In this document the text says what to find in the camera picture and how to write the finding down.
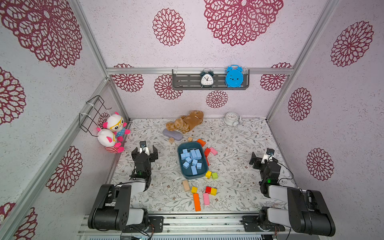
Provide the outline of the blue long block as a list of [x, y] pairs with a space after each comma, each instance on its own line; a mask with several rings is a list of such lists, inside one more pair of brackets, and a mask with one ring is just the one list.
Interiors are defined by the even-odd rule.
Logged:
[[196, 166], [191, 166], [191, 171], [192, 171], [193, 176], [196, 176], [198, 174]]

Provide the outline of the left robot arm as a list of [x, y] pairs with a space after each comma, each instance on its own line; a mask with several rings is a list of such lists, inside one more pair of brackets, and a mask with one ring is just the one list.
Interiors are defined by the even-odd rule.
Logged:
[[104, 184], [100, 187], [88, 218], [88, 227], [98, 231], [144, 232], [150, 226], [146, 209], [131, 208], [131, 197], [147, 191], [152, 180], [151, 163], [158, 159], [158, 149], [147, 142], [132, 151], [134, 169], [125, 183]]

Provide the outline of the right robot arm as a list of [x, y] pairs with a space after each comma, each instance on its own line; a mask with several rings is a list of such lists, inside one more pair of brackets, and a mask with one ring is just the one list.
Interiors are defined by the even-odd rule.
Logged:
[[257, 215], [244, 216], [242, 223], [245, 231], [278, 232], [289, 228], [301, 234], [334, 236], [336, 225], [321, 192], [280, 185], [283, 165], [274, 153], [273, 149], [267, 149], [261, 158], [252, 153], [250, 165], [260, 172], [261, 193], [267, 198], [287, 203], [287, 209], [262, 207]]

